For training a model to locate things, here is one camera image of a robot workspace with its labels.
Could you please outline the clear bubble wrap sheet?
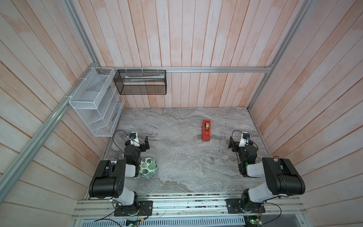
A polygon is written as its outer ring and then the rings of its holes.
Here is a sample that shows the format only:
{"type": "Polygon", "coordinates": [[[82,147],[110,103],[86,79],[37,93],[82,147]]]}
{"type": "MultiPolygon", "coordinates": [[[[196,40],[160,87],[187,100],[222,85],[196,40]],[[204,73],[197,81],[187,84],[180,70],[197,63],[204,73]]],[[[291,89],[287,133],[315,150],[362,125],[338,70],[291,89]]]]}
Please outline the clear bubble wrap sheet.
{"type": "Polygon", "coordinates": [[[197,126],[163,125],[151,136],[149,154],[157,160],[157,176],[162,180],[208,179],[216,173],[225,144],[221,136],[203,141],[197,126]]]}

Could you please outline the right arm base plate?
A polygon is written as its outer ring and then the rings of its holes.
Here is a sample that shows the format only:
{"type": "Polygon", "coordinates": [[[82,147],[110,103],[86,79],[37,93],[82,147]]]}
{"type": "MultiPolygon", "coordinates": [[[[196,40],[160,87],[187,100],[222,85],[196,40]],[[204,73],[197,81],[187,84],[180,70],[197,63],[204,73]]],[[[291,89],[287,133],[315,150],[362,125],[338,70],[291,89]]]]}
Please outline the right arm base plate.
{"type": "Polygon", "coordinates": [[[243,199],[226,199],[226,207],[229,214],[239,213],[265,213],[266,210],[262,203],[255,203],[243,199]]]}

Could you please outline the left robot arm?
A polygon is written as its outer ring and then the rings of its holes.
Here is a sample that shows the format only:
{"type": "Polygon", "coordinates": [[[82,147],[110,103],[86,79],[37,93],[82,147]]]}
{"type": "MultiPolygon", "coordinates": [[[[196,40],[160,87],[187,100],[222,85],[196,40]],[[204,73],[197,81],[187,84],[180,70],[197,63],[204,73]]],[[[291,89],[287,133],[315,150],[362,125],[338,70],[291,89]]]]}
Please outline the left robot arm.
{"type": "Polygon", "coordinates": [[[130,139],[126,142],[124,154],[125,159],[99,162],[91,180],[88,192],[91,198],[105,199],[110,197],[122,207],[139,207],[139,199],[136,192],[124,186],[126,178],[138,177],[140,173],[140,154],[150,149],[148,137],[143,144],[137,143],[137,133],[131,133],[130,139]]]}

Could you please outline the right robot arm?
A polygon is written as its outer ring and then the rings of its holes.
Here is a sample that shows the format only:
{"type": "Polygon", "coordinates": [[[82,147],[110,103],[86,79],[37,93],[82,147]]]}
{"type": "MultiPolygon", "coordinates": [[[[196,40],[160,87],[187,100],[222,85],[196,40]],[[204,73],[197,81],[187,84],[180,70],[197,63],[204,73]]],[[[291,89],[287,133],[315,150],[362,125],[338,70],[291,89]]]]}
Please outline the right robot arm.
{"type": "Polygon", "coordinates": [[[264,183],[244,190],[240,199],[227,199],[229,213],[264,211],[262,206],[268,200],[304,194],[305,183],[289,159],[262,158],[256,162],[258,146],[250,134],[243,133],[239,142],[230,137],[228,147],[236,153],[243,177],[265,179],[264,183]]]}

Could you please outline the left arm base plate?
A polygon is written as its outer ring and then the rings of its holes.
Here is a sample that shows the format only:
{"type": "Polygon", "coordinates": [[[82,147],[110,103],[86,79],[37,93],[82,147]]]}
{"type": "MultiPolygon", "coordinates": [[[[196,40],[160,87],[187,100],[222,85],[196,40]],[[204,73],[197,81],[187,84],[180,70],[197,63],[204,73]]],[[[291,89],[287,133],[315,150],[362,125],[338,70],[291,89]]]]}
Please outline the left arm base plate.
{"type": "Polygon", "coordinates": [[[153,211],[153,201],[136,201],[130,206],[117,204],[114,212],[115,217],[128,216],[151,216],[153,211]]]}

